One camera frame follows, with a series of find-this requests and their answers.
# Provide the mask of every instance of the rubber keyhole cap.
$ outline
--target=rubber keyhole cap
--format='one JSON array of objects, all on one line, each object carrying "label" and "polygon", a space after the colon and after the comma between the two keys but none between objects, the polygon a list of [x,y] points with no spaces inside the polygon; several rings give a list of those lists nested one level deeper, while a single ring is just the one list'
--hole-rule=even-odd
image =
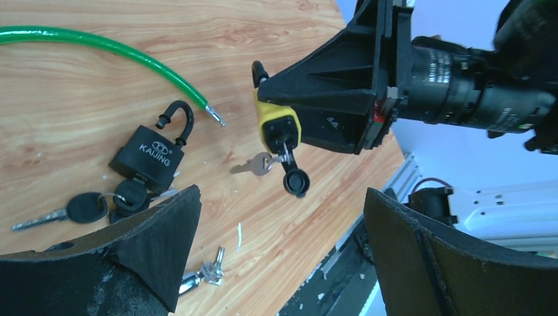
[{"label": "rubber keyhole cap", "polygon": [[310,178],[306,172],[294,169],[285,174],[283,185],[287,192],[301,198],[310,188]]}]

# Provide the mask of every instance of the key blade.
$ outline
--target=key blade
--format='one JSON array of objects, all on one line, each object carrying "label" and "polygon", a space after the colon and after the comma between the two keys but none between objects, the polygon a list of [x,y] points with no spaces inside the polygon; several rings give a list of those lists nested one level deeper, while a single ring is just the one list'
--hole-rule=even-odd
[{"label": "key blade", "polygon": [[251,170],[250,160],[244,165],[236,165],[230,169],[230,174],[238,174],[243,172],[248,172]]},{"label": "key blade", "polygon": [[215,259],[214,265],[217,270],[222,270],[223,257],[225,256],[225,248],[219,247],[219,252],[217,252],[217,258]]},{"label": "key blade", "polygon": [[164,198],[169,198],[171,196],[173,196],[174,194],[177,194],[179,191],[177,189],[168,189],[167,191],[161,193],[159,196],[151,196],[149,197],[150,201],[156,201],[157,199],[164,199]]},{"label": "key blade", "polygon": [[46,224],[54,221],[63,221],[66,218],[68,218],[68,213],[66,212],[66,209],[57,209],[56,211],[50,214],[46,214],[38,219],[32,219],[30,221],[25,221],[23,223],[16,224],[12,226],[12,231],[19,232],[21,230],[40,226],[42,224]]}]

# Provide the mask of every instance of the padlock shackle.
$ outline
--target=padlock shackle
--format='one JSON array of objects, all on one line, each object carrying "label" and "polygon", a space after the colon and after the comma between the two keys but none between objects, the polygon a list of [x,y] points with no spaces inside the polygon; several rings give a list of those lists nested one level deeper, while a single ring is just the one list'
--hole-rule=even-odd
[{"label": "padlock shackle", "polygon": [[159,115],[159,120],[157,121],[155,126],[158,129],[162,130],[165,127],[165,125],[170,123],[170,118],[173,116],[174,112],[176,112],[176,110],[178,109],[183,109],[186,114],[186,126],[184,127],[184,130],[182,131],[180,136],[178,136],[175,139],[176,142],[175,145],[182,147],[186,145],[186,140],[188,139],[188,136],[190,136],[191,130],[193,128],[193,112],[191,110],[191,107],[188,105],[188,103],[182,100],[177,100],[175,102],[172,102],[166,108],[165,112]]}]

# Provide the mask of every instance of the kaijing logo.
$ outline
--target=kaijing logo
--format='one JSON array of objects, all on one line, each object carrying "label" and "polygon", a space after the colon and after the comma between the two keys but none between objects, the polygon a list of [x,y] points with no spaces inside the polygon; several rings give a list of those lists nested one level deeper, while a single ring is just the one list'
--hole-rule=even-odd
[{"label": "kaijing logo", "polygon": [[141,144],[139,145],[139,150],[152,156],[153,158],[155,158],[155,160],[159,161],[167,167],[170,165],[170,159],[167,158],[165,155],[168,153],[172,153],[172,150],[169,150],[167,146],[165,146],[161,142],[153,142],[153,144],[151,144],[151,147],[148,147],[145,144]]},{"label": "kaijing logo", "polygon": [[168,148],[161,142],[153,142],[151,147],[153,147],[153,149],[155,149],[155,151],[157,153],[160,153],[161,155],[166,155],[167,153],[169,153]]}]

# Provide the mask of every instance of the black padlock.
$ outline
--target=black padlock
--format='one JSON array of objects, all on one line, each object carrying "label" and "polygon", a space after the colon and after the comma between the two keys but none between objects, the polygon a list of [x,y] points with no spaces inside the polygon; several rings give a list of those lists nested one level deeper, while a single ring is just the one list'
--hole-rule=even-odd
[{"label": "black padlock", "polygon": [[186,127],[174,144],[156,131],[139,126],[128,143],[118,150],[109,167],[128,179],[145,181],[145,187],[155,194],[167,191],[184,156],[182,147],[186,145],[186,139],[193,128],[192,109],[184,101],[172,102],[159,115],[159,121],[155,125],[158,129],[163,129],[180,108],[186,112]]}]

